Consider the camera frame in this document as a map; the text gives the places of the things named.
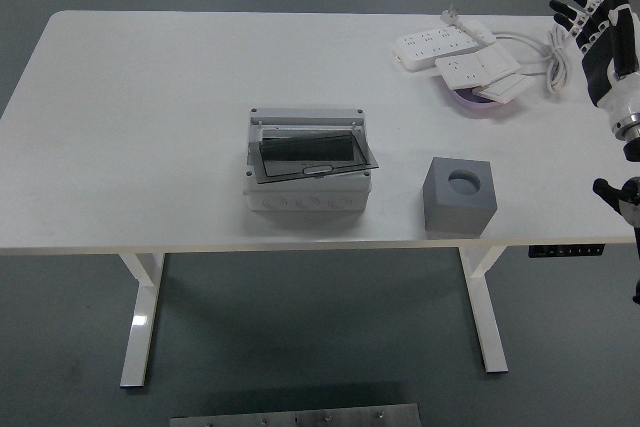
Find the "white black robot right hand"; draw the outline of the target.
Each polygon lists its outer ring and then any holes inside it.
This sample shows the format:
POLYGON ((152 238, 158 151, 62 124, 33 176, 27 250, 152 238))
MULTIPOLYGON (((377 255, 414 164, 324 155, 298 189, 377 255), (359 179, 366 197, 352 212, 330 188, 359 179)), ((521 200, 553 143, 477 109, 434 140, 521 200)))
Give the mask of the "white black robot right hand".
POLYGON ((629 0, 552 0, 554 21, 582 54, 589 98, 613 131, 639 113, 639 17, 629 0))

